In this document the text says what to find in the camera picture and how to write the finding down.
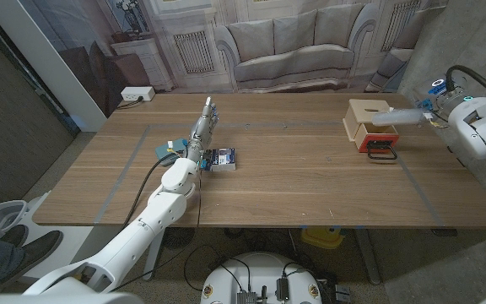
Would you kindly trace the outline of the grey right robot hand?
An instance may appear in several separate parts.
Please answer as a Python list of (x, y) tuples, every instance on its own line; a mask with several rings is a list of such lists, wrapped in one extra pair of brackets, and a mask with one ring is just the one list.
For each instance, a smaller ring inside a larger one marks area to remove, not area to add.
[(425, 80), (412, 90), (414, 105), (447, 122), (451, 111), (462, 102), (467, 87), (463, 76), (453, 77), (452, 82), (454, 90), (449, 92), (444, 74)]

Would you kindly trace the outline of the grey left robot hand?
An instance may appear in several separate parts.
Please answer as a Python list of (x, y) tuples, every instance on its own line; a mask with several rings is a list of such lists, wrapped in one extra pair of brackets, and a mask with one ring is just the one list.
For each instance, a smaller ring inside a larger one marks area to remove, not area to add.
[(191, 129), (186, 151), (187, 159), (193, 160), (194, 162), (200, 161), (203, 152), (211, 142), (213, 130), (218, 120), (216, 104), (208, 96), (205, 106), (202, 109), (202, 115), (197, 119)]

